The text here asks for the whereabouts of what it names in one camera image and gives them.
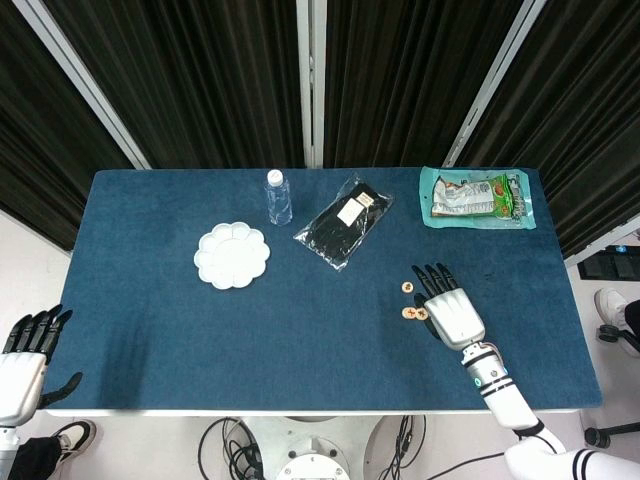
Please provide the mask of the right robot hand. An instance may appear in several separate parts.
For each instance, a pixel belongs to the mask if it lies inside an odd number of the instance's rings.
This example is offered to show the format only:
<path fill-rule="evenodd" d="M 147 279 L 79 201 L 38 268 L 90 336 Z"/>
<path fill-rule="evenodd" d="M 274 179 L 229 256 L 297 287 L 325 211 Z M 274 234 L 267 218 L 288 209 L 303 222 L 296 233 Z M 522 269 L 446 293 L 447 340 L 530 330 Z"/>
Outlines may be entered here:
<path fill-rule="evenodd" d="M 484 339 L 482 319 L 445 265 L 412 265 L 411 269 L 424 290 L 414 295 L 415 306 L 426 312 L 424 323 L 436 339 L 454 351 Z"/>

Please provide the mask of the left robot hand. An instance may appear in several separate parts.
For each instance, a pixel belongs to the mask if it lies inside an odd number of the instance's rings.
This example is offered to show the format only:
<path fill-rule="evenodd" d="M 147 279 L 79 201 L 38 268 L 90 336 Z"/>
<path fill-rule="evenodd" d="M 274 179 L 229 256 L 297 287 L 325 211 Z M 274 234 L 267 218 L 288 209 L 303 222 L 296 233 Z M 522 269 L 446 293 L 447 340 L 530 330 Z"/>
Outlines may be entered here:
<path fill-rule="evenodd" d="M 60 388 L 42 391 L 59 337 L 73 312 L 61 304 L 28 314 L 11 328 L 1 349 L 1 426 L 17 428 L 34 413 L 67 398 L 83 374 L 74 373 Z"/>

